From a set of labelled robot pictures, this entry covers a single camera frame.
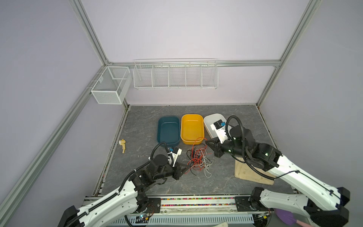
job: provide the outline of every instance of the mesh basket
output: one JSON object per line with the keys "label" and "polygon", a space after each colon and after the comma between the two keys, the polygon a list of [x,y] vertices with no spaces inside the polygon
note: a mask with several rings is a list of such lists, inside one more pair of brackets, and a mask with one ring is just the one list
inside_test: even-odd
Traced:
{"label": "mesh basket", "polygon": [[137,64],[134,69],[136,89],[217,88],[217,62],[188,64]]}
{"label": "mesh basket", "polygon": [[128,67],[107,66],[91,92],[99,104],[122,104],[131,80]]}

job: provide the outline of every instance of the table surface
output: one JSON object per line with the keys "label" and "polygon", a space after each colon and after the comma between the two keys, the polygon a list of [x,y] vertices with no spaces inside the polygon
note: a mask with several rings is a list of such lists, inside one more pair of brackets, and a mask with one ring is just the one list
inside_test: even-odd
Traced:
{"label": "table surface", "polygon": [[[117,145],[109,165],[102,195],[120,186],[130,171],[148,161],[152,149],[158,143],[156,136],[159,118],[176,115],[181,119],[184,114],[200,114],[205,117],[214,113],[220,113],[226,119],[231,115],[236,115],[242,121],[243,126],[252,131],[256,142],[272,144],[260,114],[253,105],[132,106],[120,137],[120,139],[126,140],[125,153],[123,154],[122,147]],[[231,120],[230,124],[237,125],[237,122]],[[206,139],[210,139],[206,130],[204,134]],[[177,147],[183,150],[182,155],[178,157],[178,162],[188,159],[186,151],[192,146],[186,145],[180,140]],[[213,162],[209,168],[211,177],[207,178],[204,171],[193,171],[196,176],[189,172],[179,180],[168,178],[165,184],[155,185],[146,194],[250,194],[255,187],[263,187],[281,193],[293,193],[291,186],[281,179],[276,179],[273,185],[265,185],[236,178],[234,177],[234,159],[231,156],[224,154],[221,158],[216,158],[210,148],[207,148],[207,152],[210,153],[207,158]],[[157,154],[165,154],[165,150],[160,147],[155,152],[155,155]]]}

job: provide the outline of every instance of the white wire basket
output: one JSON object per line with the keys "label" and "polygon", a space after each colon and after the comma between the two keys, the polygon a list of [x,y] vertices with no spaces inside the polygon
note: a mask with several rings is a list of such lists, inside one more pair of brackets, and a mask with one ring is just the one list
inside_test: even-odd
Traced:
{"label": "white wire basket", "polygon": [[217,61],[136,64],[136,89],[199,89],[218,87]]}
{"label": "white wire basket", "polygon": [[122,104],[131,80],[128,67],[107,66],[91,92],[99,104]]}

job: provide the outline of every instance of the plastic bin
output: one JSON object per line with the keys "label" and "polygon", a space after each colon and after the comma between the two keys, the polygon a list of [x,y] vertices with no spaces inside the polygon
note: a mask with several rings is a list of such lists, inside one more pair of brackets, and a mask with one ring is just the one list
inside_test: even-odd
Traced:
{"label": "plastic bin", "polygon": [[204,127],[208,132],[208,135],[211,137],[211,139],[218,137],[216,131],[212,130],[211,124],[213,124],[216,121],[222,120],[223,122],[226,122],[227,120],[224,118],[222,114],[216,113],[208,115],[204,118]]}
{"label": "plastic bin", "polygon": [[159,119],[157,140],[158,143],[166,142],[168,147],[179,144],[180,121],[177,116],[166,116]]}
{"label": "plastic bin", "polygon": [[199,114],[184,115],[181,118],[180,137],[185,144],[201,144],[204,137],[203,117]]}

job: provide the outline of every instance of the white plastic bin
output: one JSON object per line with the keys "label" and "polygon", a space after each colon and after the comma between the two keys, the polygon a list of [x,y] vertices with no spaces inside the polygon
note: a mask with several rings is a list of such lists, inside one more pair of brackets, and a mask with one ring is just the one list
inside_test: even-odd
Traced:
{"label": "white plastic bin", "polygon": [[204,127],[208,132],[208,135],[212,138],[218,137],[216,131],[212,130],[211,124],[213,124],[216,121],[222,120],[223,122],[226,122],[227,120],[224,118],[222,114],[215,113],[208,115],[204,118]]}

